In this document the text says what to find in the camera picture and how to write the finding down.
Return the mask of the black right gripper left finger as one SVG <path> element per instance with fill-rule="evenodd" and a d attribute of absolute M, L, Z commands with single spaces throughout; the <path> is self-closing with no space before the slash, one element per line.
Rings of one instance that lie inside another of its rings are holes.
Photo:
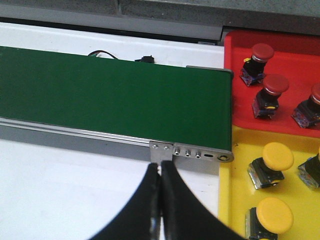
<path fill-rule="evenodd" d="M 150 163 L 138 188 L 121 211 L 92 240 L 158 240 L 160 238 L 161 179 Z"/>

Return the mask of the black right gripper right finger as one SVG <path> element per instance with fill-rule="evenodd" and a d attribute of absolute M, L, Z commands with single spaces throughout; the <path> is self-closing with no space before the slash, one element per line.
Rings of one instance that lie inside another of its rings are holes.
<path fill-rule="evenodd" d="M 164 235 L 167 240 L 242 240 L 196 198 L 175 164 L 161 163 Z"/>

